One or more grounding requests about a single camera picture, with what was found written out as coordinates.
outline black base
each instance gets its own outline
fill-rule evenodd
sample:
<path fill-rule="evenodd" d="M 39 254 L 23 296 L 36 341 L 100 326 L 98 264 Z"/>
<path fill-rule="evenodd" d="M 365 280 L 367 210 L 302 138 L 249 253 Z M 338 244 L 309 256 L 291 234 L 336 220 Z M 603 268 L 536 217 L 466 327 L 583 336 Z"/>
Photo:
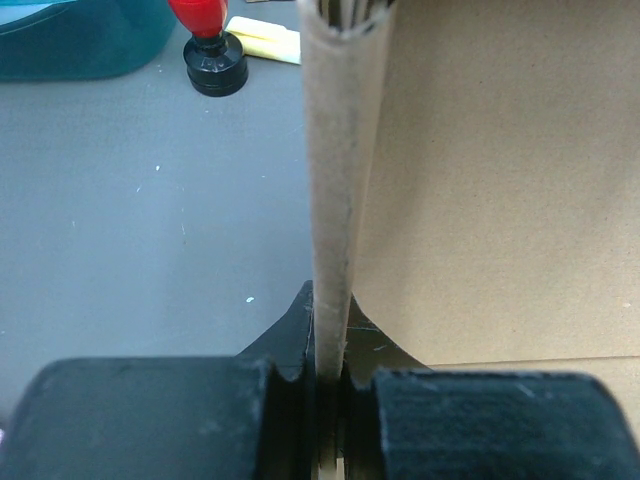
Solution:
<path fill-rule="evenodd" d="M 193 88 L 209 97 L 231 95 L 249 78 L 242 44 L 228 32 L 213 38 L 192 37 L 184 47 L 184 60 Z"/>
<path fill-rule="evenodd" d="M 237 357 L 50 365 L 0 444 L 0 478 L 317 479 L 312 293 Z M 347 341 L 346 478 L 640 478 L 622 412 L 586 375 L 416 368 L 355 300 Z"/>

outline yellow object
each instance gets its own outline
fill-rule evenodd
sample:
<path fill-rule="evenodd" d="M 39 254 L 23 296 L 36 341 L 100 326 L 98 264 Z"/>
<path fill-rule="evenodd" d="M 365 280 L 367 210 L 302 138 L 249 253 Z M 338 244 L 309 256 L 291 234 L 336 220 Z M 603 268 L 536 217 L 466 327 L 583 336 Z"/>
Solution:
<path fill-rule="evenodd" d="M 238 37 L 247 55 L 300 65 L 299 32 L 245 17 L 233 17 L 226 30 Z"/>

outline gray table surface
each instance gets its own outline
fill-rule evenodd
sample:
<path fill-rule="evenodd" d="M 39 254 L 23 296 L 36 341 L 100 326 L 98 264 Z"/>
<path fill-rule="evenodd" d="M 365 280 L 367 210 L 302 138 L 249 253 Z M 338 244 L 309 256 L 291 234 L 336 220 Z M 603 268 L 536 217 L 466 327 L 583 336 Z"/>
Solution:
<path fill-rule="evenodd" d="M 56 359 L 236 354 L 311 277 L 300 67 L 250 58 L 207 98 L 188 37 L 121 78 L 0 84 L 0 423 Z"/>

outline brown cardboard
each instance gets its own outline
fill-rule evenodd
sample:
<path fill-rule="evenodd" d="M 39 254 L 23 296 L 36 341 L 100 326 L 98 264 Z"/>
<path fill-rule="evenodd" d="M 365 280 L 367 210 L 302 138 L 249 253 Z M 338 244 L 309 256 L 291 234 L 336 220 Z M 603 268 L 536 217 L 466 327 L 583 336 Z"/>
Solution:
<path fill-rule="evenodd" d="M 355 293 L 420 360 L 640 355 L 638 5 L 398 2 Z"/>
<path fill-rule="evenodd" d="M 353 0 L 298 1 L 311 183 L 321 480 L 336 475 L 337 387 L 393 25 L 394 9 L 385 2 L 376 5 L 380 8 L 355 9 Z"/>

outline white speck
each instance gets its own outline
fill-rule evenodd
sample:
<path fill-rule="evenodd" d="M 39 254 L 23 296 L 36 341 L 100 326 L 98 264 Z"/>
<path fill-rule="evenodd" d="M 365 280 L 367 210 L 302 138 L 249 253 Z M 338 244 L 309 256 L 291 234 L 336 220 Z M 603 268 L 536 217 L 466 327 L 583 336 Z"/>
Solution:
<path fill-rule="evenodd" d="M 529 398 L 535 398 L 536 394 L 533 393 L 533 391 L 527 387 L 525 387 L 523 384 L 518 383 L 516 384 L 516 387 L 518 388 L 518 390 L 520 390 L 522 393 L 524 393 L 527 397 Z"/>

